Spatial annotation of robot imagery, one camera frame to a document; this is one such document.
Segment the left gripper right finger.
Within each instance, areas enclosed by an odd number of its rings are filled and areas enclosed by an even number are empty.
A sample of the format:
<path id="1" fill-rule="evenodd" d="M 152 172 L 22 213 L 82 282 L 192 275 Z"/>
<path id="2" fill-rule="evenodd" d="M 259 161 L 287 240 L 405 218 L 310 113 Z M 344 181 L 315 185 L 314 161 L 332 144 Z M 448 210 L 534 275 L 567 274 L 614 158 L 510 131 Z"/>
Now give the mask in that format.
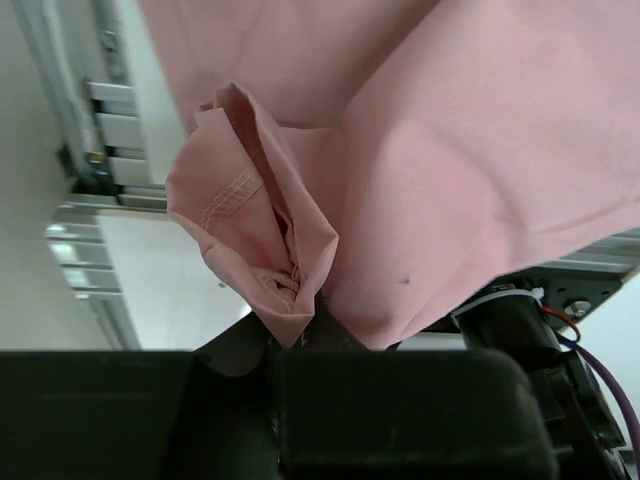
<path id="1" fill-rule="evenodd" d="M 370 351 L 322 297 L 274 361 L 286 479 L 556 479 L 530 371 L 559 352 L 533 301 L 461 314 L 462 350 Z"/>

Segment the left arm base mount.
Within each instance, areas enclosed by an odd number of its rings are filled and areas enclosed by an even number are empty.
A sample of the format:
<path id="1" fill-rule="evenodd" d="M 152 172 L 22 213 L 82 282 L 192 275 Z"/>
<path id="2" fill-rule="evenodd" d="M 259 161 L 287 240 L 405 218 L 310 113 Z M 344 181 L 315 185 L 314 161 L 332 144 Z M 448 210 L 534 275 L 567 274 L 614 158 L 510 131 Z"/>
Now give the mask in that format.
<path id="1" fill-rule="evenodd" d="M 622 287 L 622 279 L 622 274 L 612 272 L 535 267 L 498 277 L 481 293 L 540 287 L 543 305 L 578 324 Z"/>

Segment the pink trousers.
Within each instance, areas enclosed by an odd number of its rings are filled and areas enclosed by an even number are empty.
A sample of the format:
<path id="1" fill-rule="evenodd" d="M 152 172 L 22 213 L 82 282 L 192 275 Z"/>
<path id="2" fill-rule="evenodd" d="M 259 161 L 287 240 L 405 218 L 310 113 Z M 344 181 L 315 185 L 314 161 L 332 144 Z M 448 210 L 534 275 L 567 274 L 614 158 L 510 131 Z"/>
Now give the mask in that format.
<path id="1" fill-rule="evenodd" d="M 639 224 L 635 1 L 145 1 L 168 211 L 292 345 L 384 348 Z"/>

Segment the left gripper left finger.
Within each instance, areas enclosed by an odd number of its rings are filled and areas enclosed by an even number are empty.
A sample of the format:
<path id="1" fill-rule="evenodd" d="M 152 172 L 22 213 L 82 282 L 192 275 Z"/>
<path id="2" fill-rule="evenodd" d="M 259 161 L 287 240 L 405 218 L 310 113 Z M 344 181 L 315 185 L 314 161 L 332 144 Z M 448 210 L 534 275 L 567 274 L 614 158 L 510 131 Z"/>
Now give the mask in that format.
<path id="1" fill-rule="evenodd" d="M 273 479 L 261 364 L 247 315 L 194 351 L 1 355 L 5 479 Z"/>

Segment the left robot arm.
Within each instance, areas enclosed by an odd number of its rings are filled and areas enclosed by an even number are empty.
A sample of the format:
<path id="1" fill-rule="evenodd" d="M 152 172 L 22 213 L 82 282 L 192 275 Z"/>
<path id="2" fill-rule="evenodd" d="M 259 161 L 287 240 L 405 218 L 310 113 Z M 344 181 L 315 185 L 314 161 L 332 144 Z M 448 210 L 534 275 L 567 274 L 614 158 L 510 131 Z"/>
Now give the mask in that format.
<path id="1" fill-rule="evenodd" d="M 526 291 L 462 350 L 370 351 L 317 299 L 290 348 L 248 314 L 192 352 L 3 352 L 5 479 L 631 479 L 621 389 Z"/>

